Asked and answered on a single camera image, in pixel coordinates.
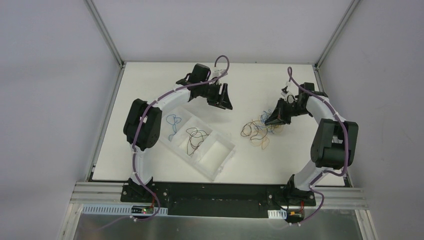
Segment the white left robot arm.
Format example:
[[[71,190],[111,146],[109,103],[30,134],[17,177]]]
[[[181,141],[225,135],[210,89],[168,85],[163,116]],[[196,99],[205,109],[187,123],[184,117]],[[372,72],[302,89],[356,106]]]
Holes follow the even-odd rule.
[[[203,64],[194,65],[192,72],[175,82],[172,89],[147,102],[135,99],[130,107],[123,133],[131,149],[131,176],[129,182],[135,184],[133,195],[140,202],[147,202],[155,197],[153,189],[147,185],[151,178],[142,179],[139,163],[143,162],[146,152],[159,140],[163,114],[188,103],[196,98],[204,98],[208,105],[232,110],[228,93],[228,83],[221,83],[228,69],[212,76],[212,70]]]

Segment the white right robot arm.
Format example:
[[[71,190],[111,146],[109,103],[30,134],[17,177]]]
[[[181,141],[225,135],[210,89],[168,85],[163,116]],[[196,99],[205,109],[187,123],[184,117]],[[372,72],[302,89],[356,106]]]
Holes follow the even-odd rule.
[[[289,178],[282,188],[282,199],[290,205],[313,204],[315,194],[312,188],[329,174],[344,176],[353,163],[359,126],[341,117],[328,96],[315,91],[313,83],[301,84],[296,96],[283,88],[282,95],[265,120],[266,126],[289,125],[293,117],[302,115],[313,117],[318,124],[310,148],[310,160]]]

